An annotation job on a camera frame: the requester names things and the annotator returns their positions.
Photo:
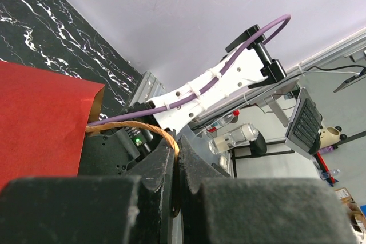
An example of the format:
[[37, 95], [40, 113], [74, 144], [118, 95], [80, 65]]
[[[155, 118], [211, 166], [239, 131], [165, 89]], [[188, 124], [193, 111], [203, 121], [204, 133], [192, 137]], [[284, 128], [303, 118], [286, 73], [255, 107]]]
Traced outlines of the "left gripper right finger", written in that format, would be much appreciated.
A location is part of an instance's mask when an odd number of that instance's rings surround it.
[[178, 141], [184, 243], [356, 243], [336, 194], [315, 178], [232, 178]]

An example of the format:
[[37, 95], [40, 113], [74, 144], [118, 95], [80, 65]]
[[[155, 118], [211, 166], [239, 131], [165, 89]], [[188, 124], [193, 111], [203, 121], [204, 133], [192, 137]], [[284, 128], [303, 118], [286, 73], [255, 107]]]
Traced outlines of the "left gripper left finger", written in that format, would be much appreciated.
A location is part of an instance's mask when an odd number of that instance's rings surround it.
[[87, 137], [77, 176], [18, 178], [1, 191], [1, 242], [171, 243], [173, 166], [164, 140], [139, 156], [128, 137]]

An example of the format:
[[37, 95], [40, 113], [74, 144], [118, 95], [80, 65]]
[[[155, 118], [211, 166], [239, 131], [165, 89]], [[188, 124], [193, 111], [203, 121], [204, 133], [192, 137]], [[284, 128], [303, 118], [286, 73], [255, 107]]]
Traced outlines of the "red paper bag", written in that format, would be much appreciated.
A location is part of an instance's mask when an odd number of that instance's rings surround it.
[[1, 63], [1, 218], [29, 221], [55, 213], [57, 201], [36, 202], [15, 186], [21, 177], [74, 179], [120, 176], [145, 156], [145, 137], [131, 127], [87, 128], [98, 119], [104, 86], [14, 63]]

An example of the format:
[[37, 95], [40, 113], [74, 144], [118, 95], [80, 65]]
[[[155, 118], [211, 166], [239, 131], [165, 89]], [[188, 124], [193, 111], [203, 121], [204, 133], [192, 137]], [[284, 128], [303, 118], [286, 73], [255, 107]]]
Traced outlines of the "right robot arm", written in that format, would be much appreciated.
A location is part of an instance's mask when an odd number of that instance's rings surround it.
[[143, 103], [135, 102], [116, 117], [88, 124], [78, 174], [122, 175], [162, 140], [161, 135], [142, 124], [179, 133], [240, 88], [271, 85], [284, 79], [286, 73], [280, 62], [272, 59], [265, 48], [285, 25], [280, 24], [266, 38], [265, 32], [274, 26], [250, 27], [226, 47], [226, 56], [218, 65], [182, 87]]

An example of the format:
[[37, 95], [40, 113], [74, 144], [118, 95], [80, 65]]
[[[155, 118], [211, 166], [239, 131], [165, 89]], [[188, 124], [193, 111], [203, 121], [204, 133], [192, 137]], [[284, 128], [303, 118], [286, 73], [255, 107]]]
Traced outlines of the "clear plastic bottle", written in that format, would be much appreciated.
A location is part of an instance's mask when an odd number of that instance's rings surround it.
[[258, 135], [259, 131], [251, 123], [245, 123], [209, 141], [208, 148], [213, 154], [220, 154], [245, 142], [255, 141]]

